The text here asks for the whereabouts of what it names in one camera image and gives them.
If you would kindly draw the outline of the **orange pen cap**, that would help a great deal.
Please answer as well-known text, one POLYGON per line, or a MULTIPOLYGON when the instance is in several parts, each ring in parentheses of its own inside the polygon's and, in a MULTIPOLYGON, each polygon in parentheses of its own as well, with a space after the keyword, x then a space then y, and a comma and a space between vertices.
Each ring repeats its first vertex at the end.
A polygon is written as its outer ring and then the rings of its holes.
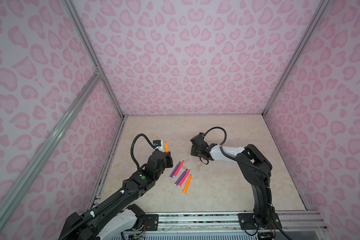
POLYGON ((167 141, 165 141, 165 153, 169 152, 169 147, 167 141))

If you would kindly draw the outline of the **small pink pen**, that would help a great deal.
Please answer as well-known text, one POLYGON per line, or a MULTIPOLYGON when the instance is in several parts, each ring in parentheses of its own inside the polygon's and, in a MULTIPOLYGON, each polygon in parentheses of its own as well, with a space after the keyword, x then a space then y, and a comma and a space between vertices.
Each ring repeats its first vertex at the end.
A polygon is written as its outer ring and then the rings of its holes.
POLYGON ((180 171, 180 169, 181 169, 181 167, 182 167, 183 163, 184 163, 184 161, 181 161, 181 165, 180 165, 180 167, 178 168, 177 172, 175 173, 174 177, 176 177, 176 176, 177 176, 177 174, 178 174, 178 172, 180 171))

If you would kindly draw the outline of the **orange pen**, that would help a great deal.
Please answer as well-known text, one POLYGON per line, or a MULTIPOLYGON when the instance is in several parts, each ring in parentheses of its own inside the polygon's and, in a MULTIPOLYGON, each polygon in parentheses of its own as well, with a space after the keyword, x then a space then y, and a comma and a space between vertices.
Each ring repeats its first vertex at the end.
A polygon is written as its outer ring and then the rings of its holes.
POLYGON ((189 188, 189 185, 190 185, 191 180, 192 180, 192 175, 190 175, 190 176, 188 177, 188 179, 187 179, 187 183, 186 183, 185 188, 184 188, 184 190, 183 190, 183 195, 185 195, 185 194, 187 193, 187 190, 188 190, 188 188, 189 188))

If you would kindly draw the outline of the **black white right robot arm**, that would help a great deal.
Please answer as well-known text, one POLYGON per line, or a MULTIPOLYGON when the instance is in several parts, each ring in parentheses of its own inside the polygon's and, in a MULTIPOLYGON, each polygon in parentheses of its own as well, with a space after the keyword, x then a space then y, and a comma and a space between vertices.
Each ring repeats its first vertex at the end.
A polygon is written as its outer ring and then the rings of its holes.
POLYGON ((222 144, 208 144, 204 133, 191 139, 191 155, 202 160, 227 161, 237 163, 245 180, 251 185, 254 196, 253 216, 248 222, 256 229, 282 226, 272 202, 271 171, 272 164, 255 145, 245 147, 224 147, 222 144))

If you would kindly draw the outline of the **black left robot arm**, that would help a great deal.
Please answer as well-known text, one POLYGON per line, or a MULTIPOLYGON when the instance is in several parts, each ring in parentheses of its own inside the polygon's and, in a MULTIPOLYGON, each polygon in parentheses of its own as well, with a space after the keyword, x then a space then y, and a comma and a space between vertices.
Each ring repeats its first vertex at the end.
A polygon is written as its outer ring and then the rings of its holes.
POLYGON ((122 187, 113 195, 81 215, 71 214, 59 239, 110 240, 125 230, 145 230, 145 212, 132 202, 154 187, 164 170, 172 167, 170 152, 154 151, 148 162, 123 180, 122 187))

